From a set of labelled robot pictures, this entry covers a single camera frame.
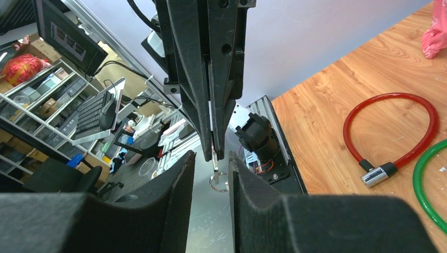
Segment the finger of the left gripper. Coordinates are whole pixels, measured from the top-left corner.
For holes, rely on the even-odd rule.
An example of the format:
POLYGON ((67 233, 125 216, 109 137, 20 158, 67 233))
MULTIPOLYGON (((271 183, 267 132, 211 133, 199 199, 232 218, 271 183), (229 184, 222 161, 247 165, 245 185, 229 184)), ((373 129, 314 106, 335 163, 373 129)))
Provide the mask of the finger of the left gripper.
POLYGON ((208 1, 210 105, 217 159, 225 157, 225 133, 242 95, 245 52, 243 1, 208 1))

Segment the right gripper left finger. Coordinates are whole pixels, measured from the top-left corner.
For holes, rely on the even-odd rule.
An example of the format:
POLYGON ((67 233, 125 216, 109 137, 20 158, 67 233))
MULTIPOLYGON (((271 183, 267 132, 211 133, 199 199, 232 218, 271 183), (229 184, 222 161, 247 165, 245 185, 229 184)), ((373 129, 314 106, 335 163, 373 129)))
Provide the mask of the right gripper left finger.
POLYGON ((1 194, 1 252, 185 252, 196 155, 122 201, 87 193, 1 194))

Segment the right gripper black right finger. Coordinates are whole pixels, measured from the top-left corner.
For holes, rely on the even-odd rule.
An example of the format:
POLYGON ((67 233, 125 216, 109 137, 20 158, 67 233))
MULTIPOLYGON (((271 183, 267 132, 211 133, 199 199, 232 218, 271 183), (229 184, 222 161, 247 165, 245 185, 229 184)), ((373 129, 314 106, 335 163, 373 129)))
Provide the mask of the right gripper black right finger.
POLYGON ((437 252, 404 200, 282 193, 229 153, 235 252, 437 252))

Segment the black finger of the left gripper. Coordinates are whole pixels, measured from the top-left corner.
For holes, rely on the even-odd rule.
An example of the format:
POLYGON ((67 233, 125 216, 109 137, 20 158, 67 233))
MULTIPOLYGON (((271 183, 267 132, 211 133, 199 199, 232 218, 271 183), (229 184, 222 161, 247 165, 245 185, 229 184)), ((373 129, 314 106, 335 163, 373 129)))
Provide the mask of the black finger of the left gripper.
POLYGON ((183 80, 180 86, 188 101, 183 106, 200 136, 203 156, 211 160, 212 133, 209 106, 208 1, 167 1, 177 56, 181 62, 183 80))

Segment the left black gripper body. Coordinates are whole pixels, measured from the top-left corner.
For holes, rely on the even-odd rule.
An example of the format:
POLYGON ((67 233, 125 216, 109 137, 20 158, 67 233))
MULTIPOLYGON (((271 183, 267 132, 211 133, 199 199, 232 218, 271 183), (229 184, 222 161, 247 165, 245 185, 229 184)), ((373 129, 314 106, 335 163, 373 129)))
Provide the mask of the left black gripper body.
POLYGON ((165 91, 186 100, 238 100, 244 87, 247 15, 256 1, 154 1, 165 91))

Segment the keys for green lock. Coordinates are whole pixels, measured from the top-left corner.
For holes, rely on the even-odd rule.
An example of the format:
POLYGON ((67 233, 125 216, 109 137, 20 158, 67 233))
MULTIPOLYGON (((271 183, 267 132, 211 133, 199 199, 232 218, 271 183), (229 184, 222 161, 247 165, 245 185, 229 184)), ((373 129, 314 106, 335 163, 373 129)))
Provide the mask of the keys for green lock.
POLYGON ((211 158, 212 158, 213 174, 209 178, 209 187, 215 192, 228 192, 229 191, 229 183, 228 182, 225 182, 224 189, 218 189, 213 185, 213 182, 215 184, 219 184, 220 176, 228 175, 228 172, 219 171, 217 153, 215 151, 213 142, 211 143, 211 158))

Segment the black office chair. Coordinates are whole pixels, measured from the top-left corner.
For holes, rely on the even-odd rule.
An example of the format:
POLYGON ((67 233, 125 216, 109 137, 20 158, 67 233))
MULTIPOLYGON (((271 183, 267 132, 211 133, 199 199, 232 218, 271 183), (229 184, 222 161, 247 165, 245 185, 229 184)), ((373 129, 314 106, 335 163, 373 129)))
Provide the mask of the black office chair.
POLYGON ((114 188, 123 188, 121 182, 108 182, 103 188, 96 187, 102 172, 101 166, 92 166, 85 160, 85 164, 90 168, 83 173, 67 164, 48 158, 37 171, 23 184, 26 190, 35 193, 59 193, 59 192, 81 192, 89 193, 100 200, 104 200, 107 193, 114 188))

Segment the black keyboard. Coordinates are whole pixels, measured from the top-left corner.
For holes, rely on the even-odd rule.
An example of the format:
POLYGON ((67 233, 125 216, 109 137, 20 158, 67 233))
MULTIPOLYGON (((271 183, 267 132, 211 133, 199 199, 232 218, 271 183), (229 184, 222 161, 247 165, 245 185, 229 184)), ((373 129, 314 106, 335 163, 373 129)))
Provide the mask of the black keyboard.
POLYGON ((74 139, 84 138, 111 130, 116 125, 117 101, 113 94, 105 92, 84 102, 78 108, 78 120, 74 139))

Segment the black computer monitor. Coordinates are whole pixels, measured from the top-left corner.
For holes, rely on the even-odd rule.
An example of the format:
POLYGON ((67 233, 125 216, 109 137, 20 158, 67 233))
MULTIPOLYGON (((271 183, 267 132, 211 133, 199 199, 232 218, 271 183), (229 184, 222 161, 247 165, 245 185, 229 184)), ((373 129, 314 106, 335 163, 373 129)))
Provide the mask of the black computer monitor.
POLYGON ((39 36, 84 74, 95 76, 108 53, 50 1, 32 4, 39 36))

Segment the metal storage shelf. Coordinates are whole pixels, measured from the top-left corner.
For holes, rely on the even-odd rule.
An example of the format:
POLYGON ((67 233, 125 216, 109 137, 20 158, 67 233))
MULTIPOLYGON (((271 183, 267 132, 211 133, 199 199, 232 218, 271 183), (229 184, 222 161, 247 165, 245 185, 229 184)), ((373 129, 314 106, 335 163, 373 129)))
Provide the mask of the metal storage shelf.
POLYGON ((63 60, 15 87, 2 84, 1 122, 14 133, 2 141, 11 149, 1 151, 1 174, 23 183, 50 156, 70 160, 83 154, 90 164, 103 167, 104 181, 109 166, 98 151, 101 142, 74 143, 77 110, 98 93, 63 60))

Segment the red mesh bag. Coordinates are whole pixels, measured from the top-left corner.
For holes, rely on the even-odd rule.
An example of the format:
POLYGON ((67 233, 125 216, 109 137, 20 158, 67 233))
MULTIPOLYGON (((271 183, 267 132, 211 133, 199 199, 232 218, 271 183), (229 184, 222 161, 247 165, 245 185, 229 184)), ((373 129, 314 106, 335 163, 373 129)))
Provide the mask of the red mesh bag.
POLYGON ((50 66, 52 65, 48 60, 30 53, 22 54, 5 64, 1 72, 1 78, 12 86, 18 86, 50 66))

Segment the pink patterned jacket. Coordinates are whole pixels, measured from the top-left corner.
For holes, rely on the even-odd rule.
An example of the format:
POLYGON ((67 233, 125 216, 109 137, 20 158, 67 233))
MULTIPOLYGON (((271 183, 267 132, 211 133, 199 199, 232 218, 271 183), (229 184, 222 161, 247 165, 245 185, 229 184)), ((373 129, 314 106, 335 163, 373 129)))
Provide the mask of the pink patterned jacket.
POLYGON ((427 59, 446 48, 446 0, 433 1, 432 23, 421 37, 421 47, 427 59))

